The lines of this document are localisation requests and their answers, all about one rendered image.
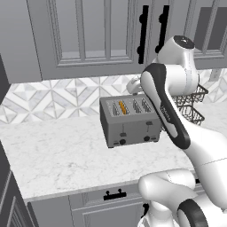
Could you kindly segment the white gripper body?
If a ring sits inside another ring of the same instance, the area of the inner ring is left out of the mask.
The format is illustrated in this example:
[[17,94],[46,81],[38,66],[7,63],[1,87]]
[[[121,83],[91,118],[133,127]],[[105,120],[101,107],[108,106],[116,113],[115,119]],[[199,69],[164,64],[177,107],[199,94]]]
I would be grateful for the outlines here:
[[126,86],[127,91],[129,94],[137,94],[142,90],[141,84],[140,84],[140,76],[137,75],[133,77]]

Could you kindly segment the orange bread slice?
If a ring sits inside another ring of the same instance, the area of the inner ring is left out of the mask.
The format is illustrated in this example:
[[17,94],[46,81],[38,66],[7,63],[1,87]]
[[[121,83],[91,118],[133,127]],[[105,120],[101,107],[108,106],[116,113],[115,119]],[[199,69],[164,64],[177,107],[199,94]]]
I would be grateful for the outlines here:
[[124,115],[127,114],[127,110],[122,101],[119,101],[119,106],[121,108],[122,114],[124,114]]

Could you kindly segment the grey four-slot toaster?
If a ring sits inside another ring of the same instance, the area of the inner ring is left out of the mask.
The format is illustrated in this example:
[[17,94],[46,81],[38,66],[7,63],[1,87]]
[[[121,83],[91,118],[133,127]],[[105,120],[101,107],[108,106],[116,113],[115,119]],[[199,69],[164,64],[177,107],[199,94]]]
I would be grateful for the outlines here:
[[[122,114],[119,101],[123,102],[127,114]],[[109,148],[158,142],[160,139],[160,119],[145,94],[101,98],[99,111],[100,122]],[[146,125],[147,121],[152,121],[153,125]]]

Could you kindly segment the grey drawer front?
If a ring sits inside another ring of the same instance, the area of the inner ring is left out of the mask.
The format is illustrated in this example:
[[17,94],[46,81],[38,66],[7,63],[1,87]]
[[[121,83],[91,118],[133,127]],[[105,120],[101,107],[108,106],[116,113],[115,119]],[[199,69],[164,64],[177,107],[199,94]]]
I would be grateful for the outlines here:
[[[119,189],[121,189],[122,192],[126,192],[127,197],[114,200],[103,199],[103,196],[106,194],[106,191],[109,191],[111,194],[114,194],[118,193]],[[90,192],[82,192],[78,194],[69,195],[70,206],[72,209],[91,207],[94,205],[104,205],[107,203],[118,202],[132,198],[140,198],[137,184],[128,184],[112,188],[105,188]]]

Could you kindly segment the grey base cupboard door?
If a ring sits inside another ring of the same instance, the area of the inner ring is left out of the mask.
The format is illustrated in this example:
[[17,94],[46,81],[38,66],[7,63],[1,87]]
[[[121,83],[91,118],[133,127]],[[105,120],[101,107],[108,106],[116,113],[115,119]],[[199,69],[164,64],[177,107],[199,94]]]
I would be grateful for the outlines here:
[[74,227],[137,227],[145,203],[142,200],[126,200],[73,210]]

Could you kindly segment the dark grey tall cupboard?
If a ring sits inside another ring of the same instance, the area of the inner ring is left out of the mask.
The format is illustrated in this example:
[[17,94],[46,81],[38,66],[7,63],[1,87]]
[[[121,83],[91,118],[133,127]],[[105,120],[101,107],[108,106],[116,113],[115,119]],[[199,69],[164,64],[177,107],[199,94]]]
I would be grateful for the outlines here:
[[0,140],[0,227],[38,227],[22,199]]

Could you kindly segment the wide grey wall cupboard door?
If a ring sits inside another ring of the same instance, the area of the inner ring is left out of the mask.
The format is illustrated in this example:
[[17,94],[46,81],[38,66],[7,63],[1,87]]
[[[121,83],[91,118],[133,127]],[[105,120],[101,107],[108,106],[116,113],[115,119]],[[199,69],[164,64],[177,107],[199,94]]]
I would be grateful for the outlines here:
[[151,0],[27,0],[44,80],[139,74],[139,16]]

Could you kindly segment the narrow grey wall cupboard door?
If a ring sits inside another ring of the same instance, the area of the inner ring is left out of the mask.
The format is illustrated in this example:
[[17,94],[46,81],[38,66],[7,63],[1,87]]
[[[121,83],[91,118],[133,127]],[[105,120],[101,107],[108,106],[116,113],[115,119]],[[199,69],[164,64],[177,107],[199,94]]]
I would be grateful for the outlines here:
[[168,24],[165,41],[174,35],[182,35],[190,0],[153,0],[152,11],[152,30],[150,38],[149,61],[152,62],[156,57],[155,48],[160,39],[159,17],[163,13],[163,6],[169,6]]

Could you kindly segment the grey wall socket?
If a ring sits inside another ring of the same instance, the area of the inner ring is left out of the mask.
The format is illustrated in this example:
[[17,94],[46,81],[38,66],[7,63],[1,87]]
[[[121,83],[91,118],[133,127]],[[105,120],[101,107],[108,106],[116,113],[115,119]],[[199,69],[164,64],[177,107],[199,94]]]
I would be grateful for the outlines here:
[[213,69],[210,75],[210,81],[216,82],[219,79],[221,69]]

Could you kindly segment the grey glazed wall cupboard door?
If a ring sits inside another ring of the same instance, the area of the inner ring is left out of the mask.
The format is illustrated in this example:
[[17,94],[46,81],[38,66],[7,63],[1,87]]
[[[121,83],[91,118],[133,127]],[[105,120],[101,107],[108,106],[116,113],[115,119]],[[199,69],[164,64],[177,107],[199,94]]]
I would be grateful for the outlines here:
[[184,35],[195,44],[197,69],[227,67],[227,0],[190,0]]

